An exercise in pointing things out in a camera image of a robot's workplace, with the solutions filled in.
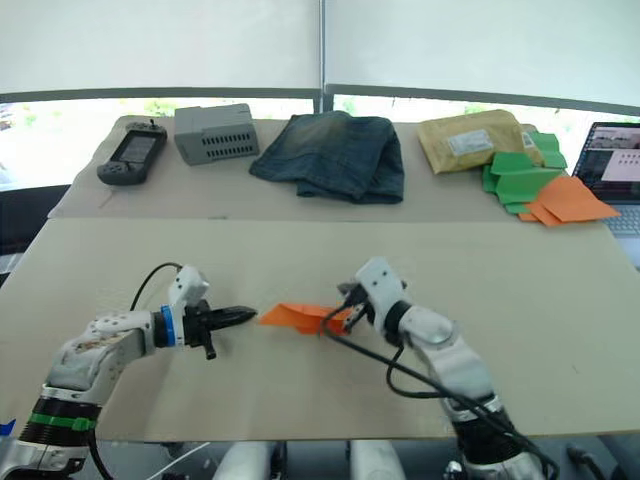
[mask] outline black cable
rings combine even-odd
[[[397,362],[397,359],[392,360],[389,358],[384,357],[383,355],[380,355],[378,353],[372,352],[371,350],[368,350],[367,348],[364,348],[356,343],[353,343],[349,340],[347,340],[346,338],[340,337],[335,335],[328,327],[328,323],[329,321],[335,317],[338,313],[346,310],[347,308],[353,307],[354,305],[352,304],[354,302],[350,302],[350,297],[347,297],[347,300],[345,300],[345,302],[338,308],[336,308],[335,310],[333,310],[332,312],[330,312],[322,321],[322,332],[329,337],[331,340],[333,340],[334,342],[340,343],[341,345],[344,345],[345,347],[348,347],[352,350],[357,351],[358,353],[361,353],[362,355],[365,355],[369,358],[372,358],[373,360],[377,360],[381,363],[384,363],[385,365],[387,365],[388,367],[391,367],[391,369],[396,369],[401,371],[402,373],[405,373],[417,380],[420,380],[423,383],[426,383],[427,385],[429,385],[430,387],[432,387],[433,389],[435,389],[438,393],[440,393],[440,395],[442,396],[442,398],[450,398],[451,400],[456,401],[457,403],[459,403],[460,405],[462,405],[463,407],[466,407],[467,409],[471,410],[479,419],[481,419],[482,421],[484,421],[489,427],[491,427],[495,432],[499,433],[500,435],[505,435],[508,436],[509,438],[511,438],[515,443],[517,443],[520,447],[523,448],[523,450],[528,451],[529,453],[535,455],[536,457],[538,457],[538,459],[540,460],[540,463],[542,465],[542,471],[543,474],[545,475],[545,477],[549,478],[550,480],[556,480],[558,478],[558,474],[559,474],[559,467],[558,464],[553,461],[550,457],[548,457],[547,455],[545,455],[544,453],[542,453],[542,451],[531,441],[529,440],[527,437],[525,437],[524,435],[522,435],[521,433],[519,433],[513,426],[508,425],[506,423],[504,423],[501,419],[496,418],[494,415],[494,412],[491,412],[486,406],[484,406],[482,403],[478,402],[477,400],[474,400],[473,398],[469,398],[465,395],[461,395],[458,393],[455,393],[451,390],[449,390],[447,387],[445,387],[444,385],[442,385],[440,382],[426,377],[418,372],[416,372],[415,370],[402,365],[401,363]]]
[[[398,347],[398,351],[396,351],[396,354],[393,356],[391,361],[397,362],[400,359],[402,352],[404,352],[404,345],[400,345]],[[407,390],[403,390],[401,388],[396,387],[391,378],[391,374],[393,373],[394,368],[395,367],[393,367],[392,365],[389,365],[387,367],[387,375],[386,375],[387,386],[391,389],[393,393],[396,393],[401,397],[407,397],[407,398],[442,398],[442,394],[435,391],[434,392],[409,392]]]
[[[576,465],[584,465],[596,480],[607,480],[607,476],[602,472],[593,455],[588,453],[586,450],[570,443],[567,445],[566,452],[569,460]]]
[[[129,307],[130,311],[136,308],[136,305],[138,304],[138,300],[140,299],[140,295],[142,294],[144,287],[146,287],[147,283],[149,283],[149,280],[151,280],[151,277],[153,277],[156,273],[158,273],[159,270],[162,270],[165,267],[175,267],[176,270],[180,271],[180,269],[182,268],[182,265],[175,262],[165,262],[165,263],[161,263],[156,268],[151,270],[151,272],[149,272],[149,275],[147,275],[147,277],[142,281],[140,288],[138,288],[138,291],[136,292],[136,296],[133,297],[133,302],[131,302],[131,306]]]
[[[89,452],[91,453],[91,458],[93,459],[93,463],[98,469],[98,472],[100,473],[100,475],[102,475],[102,478],[104,480],[113,480],[113,477],[109,473],[109,470],[107,470],[107,467],[105,467],[104,463],[102,463],[102,459],[100,458],[100,453],[98,453],[96,431],[93,429],[89,430],[88,442],[89,442]]]

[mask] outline handheld device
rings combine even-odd
[[[167,141],[167,131],[153,120],[130,123],[126,130],[109,161],[98,167],[98,178],[107,185],[143,183]]]

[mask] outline green paper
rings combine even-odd
[[[496,186],[498,199],[502,204],[533,202],[540,189],[561,173],[562,170],[531,168],[502,175]]]
[[[553,133],[530,132],[529,136],[533,143],[536,144],[542,158],[544,158],[544,166],[548,168],[567,168],[567,161],[560,153],[560,143],[558,137]]]
[[[491,173],[491,166],[485,165],[482,169],[482,189],[487,193],[496,193],[498,176]]]
[[[524,203],[507,203],[504,208],[507,209],[509,213],[530,213],[529,208]]]
[[[533,167],[533,162],[526,153],[497,152],[493,156],[491,173],[504,175],[506,173],[527,170]]]
[[[564,159],[564,156],[560,152],[552,152],[549,150],[540,151],[542,157],[544,158],[544,166],[548,168],[567,168],[567,161]]]
[[[541,152],[560,151],[560,142],[558,142],[558,138],[553,133],[529,132],[529,136]]]

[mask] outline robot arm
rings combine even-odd
[[[426,364],[430,377],[448,391],[482,404],[494,419],[512,426],[495,393],[485,363],[448,318],[414,305],[384,258],[373,258],[355,275],[346,293],[362,301],[347,329],[365,312],[377,332],[393,345],[409,345]],[[546,478],[537,459],[521,442],[491,428],[476,413],[452,398],[441,400],[458,437],[467,477],[471,479]]]
[[[89,435],[124,368],[156,348],[204,346],[215,358],[211,331],[245,322],[255,310],[211,310],[202,297],[209,284],[184,266],[159,312],[102,315],[63,345],[18,441],[0,464],[5,478],[67,478],[82,469]]]

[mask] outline laptop keyboard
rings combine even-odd
[[[613,208],[621,215],[603,220],[611,232],[614,235],[640,235],[640,206],[614,205]]]

